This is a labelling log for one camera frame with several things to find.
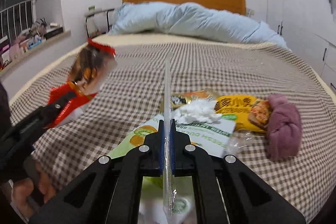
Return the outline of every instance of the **pink cloth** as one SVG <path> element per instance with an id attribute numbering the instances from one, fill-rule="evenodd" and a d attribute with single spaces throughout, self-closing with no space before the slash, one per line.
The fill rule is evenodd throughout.
<path id="1" fill-rule="evenodd" d="M 298 109 L 289 104 L 282 94 L 272 94 L 268 97 L 273 112 L 268 122 L 268 153 L 271 160 L 296 156 L 300 149 L 302 138 L 302 123 Z"/>

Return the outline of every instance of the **beige bed sheet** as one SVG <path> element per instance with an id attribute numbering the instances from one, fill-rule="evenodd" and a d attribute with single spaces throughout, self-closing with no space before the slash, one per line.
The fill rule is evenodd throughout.
<path id="1" fill-rule="evenodd" d="M 168 35 L 168 34 L 157 34 L 157 33 L 146 33 L 146 34 L 126 34 L 126 35 L 108 35 L 104 34 L 98 36 L 93 39 L 94 41 L 106 44 L 109 46 L 125 46 L 125 45 L 150 45 L 156 43 L 199 43 L 199 44 L 211 44 L 211 45 L 221 45 L 223 47 L 237 47 L 237 48 L 245 48 L 245 49 L 261 49 L 266 48 L 273 43 L 265 42 L 261 44 L 235 44 L 235 43 L 222 43 L 222 42 L 214 42 L 208 41 L 198 38 L 192 37 L 181 37 L 176 35 Z M 63 60 L 71 55 L 76 55 L 80 52 L 80 50 L 86 46 L 86 43 L 83 45 L 75 48 L 71 52 L 63 55 L 55 62 L 51 63 L 49 66 L 41 70 L 38 74 L 36 74 L 33 78 L 31 78 L 16 94 L 15 96 L 9 101 L 9 105 L 11 105 L 15 100 L 25 91 L 27 90 L 31 84 L 38 79 L 39 77 L 47 74 L 53 68 L 55 68 L 58 64 L 60 64 Z M 335 93 L 328 87 L 328 85 L 321 79 L 321 77 L 314 71 L 316 78 L 325 89 L 325 91 L 330 95 L 333 102 L 336 104 L 336 95 Z"/>

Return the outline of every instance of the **snack bag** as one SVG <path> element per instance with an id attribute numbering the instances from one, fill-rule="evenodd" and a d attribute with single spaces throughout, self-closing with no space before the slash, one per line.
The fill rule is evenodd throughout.
<path id="1" fill-rule="evenodd" d="M 156 133 L 158 130 L 150 125 L 143 125 L 136 130 L 134 130 L 134 136 L 131 137 L 129 142 L 134 146 L 143 145 L 146 135 L 150 133 Z"/>
<path id="2" fill-rule="evenodd" d="M 190 104 L 191 101 L 196 99 L 216 100 L 218 97 L 219 94 L 210 89 L 198 90 L 186 93 L 173 93 L 171 95 L 171 106 L 173 109 L 176 109 L 182 105 Z M 160 105 L 160 113 L 162 113 L 163 111 L 164 111 L 164 100 L 162 100 L 162 103 Z"/>
<path id="3" fill-rule="evenodd" d="M 216 113 L 236 122 L 236 130 L 246 129 L 266 133 L 271 109 L 267 100 L 251 95 L 221 96 L 215 105 Z"/>
<path id="4" fill-rule="evenodd" d="M 75 91 L 76 97 L 68 102 L 48 128 L 71 122 L 85 111 L 105 83 L 107 75 L 116 67 L 115 54 L 114 48 L 88 39 L 88 45 L 80 51 L 67 82 L 50 90 L 48 104 L 70 91 Z"/>

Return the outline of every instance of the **small shelf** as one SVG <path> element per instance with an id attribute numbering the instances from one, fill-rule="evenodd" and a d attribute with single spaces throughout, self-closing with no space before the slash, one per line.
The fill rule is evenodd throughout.
<path id="1" fill-rule="evenodd" d="M 0 78 L 3 77 L 6 73 L 8 73 L 11 69 L 15 68 L 16 65 L 18 65 L 21 61 L 25 60 L 27 57 L 33 55 L 35 52 L 38 52 L 50 45 L 52 45 L 55 42 L 58 42 L 66 37 L 71 36 L 71 30 L 64 31 L 63 33 L 60 33 L 58 35 L 55 35 L 54 37 L 42 42 L 41 44 L 35 46 L 31 50 L 28 50 L 24 54 L 21 54 L 17 59 L 14 59 L 11 63 L 8 64 L 2 71 L 0 71 Z"/>

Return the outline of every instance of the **checkered bedspread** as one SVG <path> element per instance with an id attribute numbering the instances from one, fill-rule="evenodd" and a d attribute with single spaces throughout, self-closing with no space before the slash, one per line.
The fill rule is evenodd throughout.
<path id="1" fill-rule="evenodd" d="M 271 162 L 264 135 L 257 135 L 255 143 L 238 157 L 308 222 L 318 213 L 336 184 L 336 107 L 302 60 L 277 46 L 245 50 L 220 44 L 167 43 L 116 50 L 118 67 L 87 111 L 75 122 L 48 130 L 34 145 L 33 157 L 57 189 L 158 113 L 165 56 L 172 52 L 173 92 L 210 88 L 222 95 L 262 98 L 282 93 L 298 107 L 303 139 L 297 157 Z M 12 104 L 13 123 L 46 104 L 49 89 L 65 82 L 74 60 L 75 56 L 67 58 L 36 80 Z"/>

